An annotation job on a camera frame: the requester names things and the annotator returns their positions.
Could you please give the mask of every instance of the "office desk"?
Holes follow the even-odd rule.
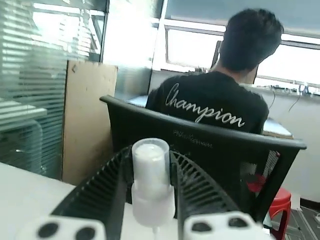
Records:
[[[138,96],[136,98],[128,100],[127,102],[139,107],[145,107],[147,104],[147,99],[147,95]],[[272,118],[268,118],[265,121],[262,134],[265,136],[271,136],[276,138],[293,139],[292,133]]]
[[[42,216],[48,216],[75,186],[0,163],[0,235],[14,240],[24,225]],[[151,228],[138,224],[132,205],[126,203],[121,240],[153,239]],[[158,239],[178,239],[177,220],[160,228]]]

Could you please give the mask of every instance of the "champion logo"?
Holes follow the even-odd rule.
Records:
[[[215,118],[216,121],[221,121],[223,124],[237,124],[239,128],[243,127],[246,123],[242,122],[241,117],[233,116],[230,112],[223,113],[223,108],[216,111],[213,108],[204,107],[201,108],[195,103],[187,102],[186,100],[178,100],[179,83],[176,83],[168,93],[165,99],[165,105],[167,107],[174,107],[176,109],[183,109],[185,111],[192,111],[197,113],[198,117],[195,119],[195,123],[199,123],[203,118]]]

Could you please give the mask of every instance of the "red stool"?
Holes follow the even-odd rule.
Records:
[[[276,240],[285,239],[285,233],[289,222],[291,211],[291,193],[280,188],[276,194],[271,207],[269,208],[270,218],[274,218],[278,213],[282,212],[279,230],[272,229],[271,233]]]

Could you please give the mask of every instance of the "black office chair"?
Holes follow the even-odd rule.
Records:
[[[111,96],[100,100],[107,103],[115,152],[140,139],[163,139],[172,150],[204,169],[243,212],[259,222],[264,220],[299,150],[307,148],[300,140],[194,123]],[[254,181],[260,188],[252,193]]]

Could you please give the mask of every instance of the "dark hair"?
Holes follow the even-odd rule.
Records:
[[[265,9],[246,9],[230,18],[220,47],[223,67],[234,72],[253,70],[281,43],[284,27]]]

